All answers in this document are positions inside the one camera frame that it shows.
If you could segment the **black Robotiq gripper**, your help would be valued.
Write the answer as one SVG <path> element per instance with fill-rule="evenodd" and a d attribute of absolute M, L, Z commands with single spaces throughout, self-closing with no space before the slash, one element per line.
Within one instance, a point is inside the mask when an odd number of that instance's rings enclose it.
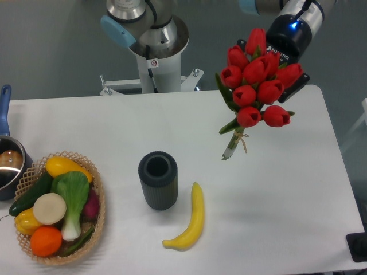
<path fill-rule="evenodd" d="M 305 21 L 296 19 L 294 15 L 278 16 L 266 32 L 267 43 L 281 54 L 288 57 L 290 63 L 296 63 L 312 40 L 311 28 Z M 246 40 L 238 39 L 237 45 L 246 53 Z M 299 92 L 310 80 L 307 73 L 302 74 L 294 84 L 286 88 L 279 97 L 279 103 L 285 103 Z"/>

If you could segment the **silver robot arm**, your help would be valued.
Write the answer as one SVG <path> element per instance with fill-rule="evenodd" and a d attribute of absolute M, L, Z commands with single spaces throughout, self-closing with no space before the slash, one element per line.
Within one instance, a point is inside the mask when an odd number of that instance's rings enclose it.
<path fill-rule="evenodd" d="M 299 61 L 334 7 L 334 1 L 240 1 L 248 14 L 275 14 L 266 32 L 266 44 L 250 47 L 246 40 L 237 44 L 250 58 L 261 52 L 280 54 L 280 63 Z M 143 93 L 194 91 L 203 71 L 181 74 L 181 54 L 189 42 L 189 31 L 172 12 L 172 1 L 107 1 L 107 13 L 100 20 L 106 35 L 129 49 L 136 57 L 137 80 L 105 81 L 103 96 L 122 90 Z"/>

